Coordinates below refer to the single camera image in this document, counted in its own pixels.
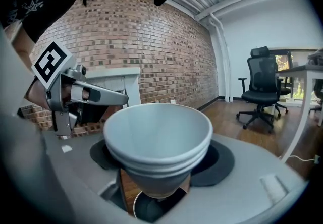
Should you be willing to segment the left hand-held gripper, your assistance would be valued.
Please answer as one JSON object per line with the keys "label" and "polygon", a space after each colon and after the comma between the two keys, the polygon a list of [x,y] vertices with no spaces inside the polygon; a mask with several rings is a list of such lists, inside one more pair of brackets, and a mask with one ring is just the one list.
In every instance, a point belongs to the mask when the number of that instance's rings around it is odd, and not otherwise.
{"label": "left hand-held gripper", "polygon": [[[119,106],[128,103],[128,96],[72,77],[85,78],[86,67],[76,64],[73,55],[57,40],[38,57],[31,67],[35,78],[31,84],[31,103],[47,110],[56,104],[66,112],[53,111],[53,131],[57,136],[71,136],[75,126],[105,122]],[[61,85],[71,84],[71,100],[63,104]]]}

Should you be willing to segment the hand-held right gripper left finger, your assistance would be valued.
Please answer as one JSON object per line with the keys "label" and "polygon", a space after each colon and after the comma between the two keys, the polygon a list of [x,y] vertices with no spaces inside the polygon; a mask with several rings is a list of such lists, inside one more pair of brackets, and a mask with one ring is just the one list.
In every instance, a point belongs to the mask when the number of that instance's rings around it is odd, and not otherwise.
{"label": "hand-held right gripper left finger", "polygon": [[75,223],[136,223],[111,197],[121,187],[120,171],[104,170],[90,156],[100,135],[60,140],[44,132],[47,152],[75,216]]}

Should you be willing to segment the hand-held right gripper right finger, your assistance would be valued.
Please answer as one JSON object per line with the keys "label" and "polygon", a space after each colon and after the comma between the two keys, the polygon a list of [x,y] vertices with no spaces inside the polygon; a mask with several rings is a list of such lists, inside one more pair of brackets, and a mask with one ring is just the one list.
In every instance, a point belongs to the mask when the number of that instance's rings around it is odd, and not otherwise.
{"label": "hand-held right gripper right finger", "polygon": [[275,223],[307,182],[257,145],[214,134],[235,158],[231,172],[211,187],[192,187],[158,223]]}

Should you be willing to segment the person's left hand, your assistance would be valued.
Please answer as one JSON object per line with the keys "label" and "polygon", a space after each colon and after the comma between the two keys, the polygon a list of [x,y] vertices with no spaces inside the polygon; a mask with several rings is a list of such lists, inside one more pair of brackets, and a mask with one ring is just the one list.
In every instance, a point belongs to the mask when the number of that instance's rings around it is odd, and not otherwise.
{"label": "person's left hand", "polygon": [[61,85],[61,96],[62,96],[63,104],[65,104],[71,100],[71,89],[72,89],[71,84],[62,84]]}

